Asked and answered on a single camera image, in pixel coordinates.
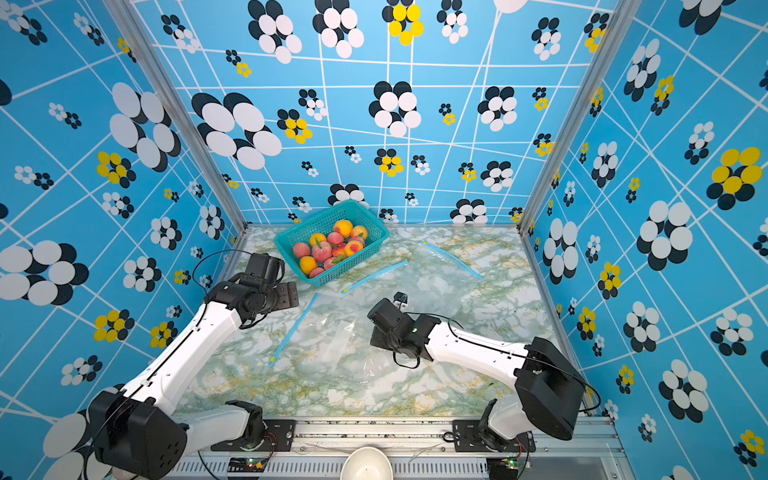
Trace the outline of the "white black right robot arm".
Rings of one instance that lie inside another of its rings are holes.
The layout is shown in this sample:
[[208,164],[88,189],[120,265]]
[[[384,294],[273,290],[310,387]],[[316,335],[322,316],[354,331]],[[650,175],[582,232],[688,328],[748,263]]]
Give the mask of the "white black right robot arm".
[[491,400],[477,426],[456,433],[483,449],[504,452],[513,444],[529,451],[526,434],[538,430],[570,441],[588,383],[550,341],[509,343],[471,334],[452,319],[431,313],[404,312],[388,299],[368,313],[374,330],[371,344],[395,357],[450,363],[473,370],[511,388],[510,399]]

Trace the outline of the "yellow orange peach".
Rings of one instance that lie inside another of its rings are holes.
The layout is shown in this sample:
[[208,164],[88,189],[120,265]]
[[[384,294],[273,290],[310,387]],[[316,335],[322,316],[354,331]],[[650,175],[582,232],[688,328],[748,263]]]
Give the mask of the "yellow orange peach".
[[310,246],[311,247],[322,246],[322,243],[326,241],[327,241],[327,237],[324,234],[317,233],[310,237]]

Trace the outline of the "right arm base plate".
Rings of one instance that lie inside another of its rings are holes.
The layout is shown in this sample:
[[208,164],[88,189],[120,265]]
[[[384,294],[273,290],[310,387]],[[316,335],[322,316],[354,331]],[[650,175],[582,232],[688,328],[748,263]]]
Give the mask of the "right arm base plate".
[[453,420],[450,433],[458,453],[533,453],[537,447],[533,435],[525,432],[512,440],[506,440],[480,421]]

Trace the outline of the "clear zip bag blue zipper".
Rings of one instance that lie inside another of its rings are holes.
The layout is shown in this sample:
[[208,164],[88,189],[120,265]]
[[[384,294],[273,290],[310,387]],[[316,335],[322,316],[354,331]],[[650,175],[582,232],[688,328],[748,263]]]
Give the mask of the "clear zip bag blue zipper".
[[387,364],[370,345],[367,318],[375,299],[364,293],[316,294],[289,329],[268,365],[303,376],[350,376],[366,382]]

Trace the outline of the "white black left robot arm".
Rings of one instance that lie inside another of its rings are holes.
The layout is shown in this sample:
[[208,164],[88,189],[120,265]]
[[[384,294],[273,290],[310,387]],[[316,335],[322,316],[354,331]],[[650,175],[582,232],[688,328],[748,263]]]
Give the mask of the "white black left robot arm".
[[276,450],[260,406],[242,400],[178,420],[179,400],[219,346],[275,310],[299,305],[293,282],[237,274],[216,285],[172,345],[115,393],[88,407],[95,459],[115,473],[161,479],[187,454],[221,442]]

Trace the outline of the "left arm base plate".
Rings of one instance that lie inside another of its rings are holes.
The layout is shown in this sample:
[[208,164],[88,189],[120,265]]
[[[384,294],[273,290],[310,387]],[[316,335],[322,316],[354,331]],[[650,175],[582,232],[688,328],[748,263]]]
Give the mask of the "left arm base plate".
[[289,452],[292,448],[297,422],[293,419],[266,419],[256,423],[242,436],[216,443],[210,447],[217,452]]

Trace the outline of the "yellow peach front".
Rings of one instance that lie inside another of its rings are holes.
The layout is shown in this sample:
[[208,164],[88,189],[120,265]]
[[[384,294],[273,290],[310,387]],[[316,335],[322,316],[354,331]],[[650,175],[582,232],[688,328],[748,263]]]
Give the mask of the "yellow peach front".
[[311,255],[303,256],[299,259],[299,268],[306,276],[309,276],[317,267],[317,260]]

